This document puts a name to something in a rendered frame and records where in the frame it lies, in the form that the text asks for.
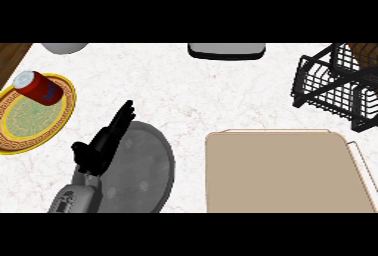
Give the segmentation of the round grey placemat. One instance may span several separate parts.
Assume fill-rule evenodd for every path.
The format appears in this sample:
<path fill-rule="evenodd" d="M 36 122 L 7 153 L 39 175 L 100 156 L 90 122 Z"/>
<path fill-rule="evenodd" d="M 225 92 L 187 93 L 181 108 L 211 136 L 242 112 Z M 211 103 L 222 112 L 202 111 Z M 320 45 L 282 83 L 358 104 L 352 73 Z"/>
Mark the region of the round grey placemat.
<path fill-rule="evenodd" d="M 157 213 L 174 182 L 174 155 L 160 131 L 132 121 L 104 174 L 73 171 L 72 183 L 95 188 L 91 213 Z"/>

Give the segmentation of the yellow patterned plate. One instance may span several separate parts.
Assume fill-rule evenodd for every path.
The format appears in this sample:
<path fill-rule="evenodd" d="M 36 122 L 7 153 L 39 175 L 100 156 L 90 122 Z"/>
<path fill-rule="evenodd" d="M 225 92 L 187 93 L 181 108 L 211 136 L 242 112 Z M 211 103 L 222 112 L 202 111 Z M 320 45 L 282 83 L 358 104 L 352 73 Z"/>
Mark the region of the yellow patterned plate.
<path fill-rule="evenodd" d="M 44 106 L 8 86 L 0 92 L 0 155 L 19 154 L 44 144 L 64 126 L 75 107 L 75 88 L 59 74 L 44 76 L 60 86 L 63 96 Z"/>

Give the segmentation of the brown wooden object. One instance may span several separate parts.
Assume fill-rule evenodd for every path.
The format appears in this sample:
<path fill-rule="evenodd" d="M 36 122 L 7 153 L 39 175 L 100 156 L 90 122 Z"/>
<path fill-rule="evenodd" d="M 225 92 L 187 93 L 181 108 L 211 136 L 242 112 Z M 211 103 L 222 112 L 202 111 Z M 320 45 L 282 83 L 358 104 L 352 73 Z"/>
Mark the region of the brown wooden object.
<path fill-rule="evenodd" d="M 348 43 L 348 48 L 361 68 L 378 66 L 378 43 Z"/>

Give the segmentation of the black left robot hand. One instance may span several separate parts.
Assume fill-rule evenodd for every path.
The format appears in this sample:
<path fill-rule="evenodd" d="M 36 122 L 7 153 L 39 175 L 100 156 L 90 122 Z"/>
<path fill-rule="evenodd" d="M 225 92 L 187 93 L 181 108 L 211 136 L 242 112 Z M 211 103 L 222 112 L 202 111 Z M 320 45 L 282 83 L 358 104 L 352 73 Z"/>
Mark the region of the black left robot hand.
<path fill-rule="evenodd" d="M 132 101 L 126 100 L 109 125 L 98 130 L 91 142 L 88 144 L 84 142 L 72 144 L 73 161 L 79 173 L 100 176 L 106 172 L 134 117 Z"/>

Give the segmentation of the red can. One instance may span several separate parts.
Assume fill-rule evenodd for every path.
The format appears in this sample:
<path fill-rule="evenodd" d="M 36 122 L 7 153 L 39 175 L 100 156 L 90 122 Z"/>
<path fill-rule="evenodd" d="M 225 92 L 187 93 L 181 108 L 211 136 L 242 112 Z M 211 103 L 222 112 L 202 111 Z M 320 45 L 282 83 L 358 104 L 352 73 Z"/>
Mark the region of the red can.
<path fill-rule="evenodd" d="M 23 71 L 13 79 L 13 87 L 20 95 L 44 106 L 54 105 L 63 96 L 60 86 L 36 71 Z"/>

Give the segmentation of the grey rounded object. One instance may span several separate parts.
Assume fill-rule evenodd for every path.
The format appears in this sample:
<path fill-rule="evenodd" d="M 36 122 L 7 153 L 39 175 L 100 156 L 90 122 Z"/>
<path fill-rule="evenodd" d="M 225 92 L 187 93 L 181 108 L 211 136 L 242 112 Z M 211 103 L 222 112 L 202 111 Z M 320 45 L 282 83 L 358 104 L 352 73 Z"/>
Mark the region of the grey rounded object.
<path fill-rule="evenodd" d="M 57 55 L 78 52 L 87 46 L 85 43 L 42 43 L 42 47 Z"/>

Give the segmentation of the beige tray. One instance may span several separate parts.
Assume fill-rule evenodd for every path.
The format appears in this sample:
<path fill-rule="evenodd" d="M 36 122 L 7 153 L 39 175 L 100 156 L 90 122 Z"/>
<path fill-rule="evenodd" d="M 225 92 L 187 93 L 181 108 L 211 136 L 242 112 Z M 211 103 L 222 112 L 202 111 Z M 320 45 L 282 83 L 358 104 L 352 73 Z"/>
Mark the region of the beige tray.
<path fill-rule="evenodd" d="M 329 130 L 225 130 L 205 139 L 209 213 L 378 213 L 352 155 Z"/>

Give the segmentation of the brown wooden cabinet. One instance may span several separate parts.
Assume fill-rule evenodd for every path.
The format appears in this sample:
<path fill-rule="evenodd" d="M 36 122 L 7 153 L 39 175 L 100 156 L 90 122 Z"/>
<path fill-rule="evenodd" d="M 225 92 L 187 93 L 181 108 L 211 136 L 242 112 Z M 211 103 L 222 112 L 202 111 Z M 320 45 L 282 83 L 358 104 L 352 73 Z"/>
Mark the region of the brown wooden cabinet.
<path fill-rule="evenodd" d="M 30 46 L 30 43 L 0 43 L 0 90 Z"/>

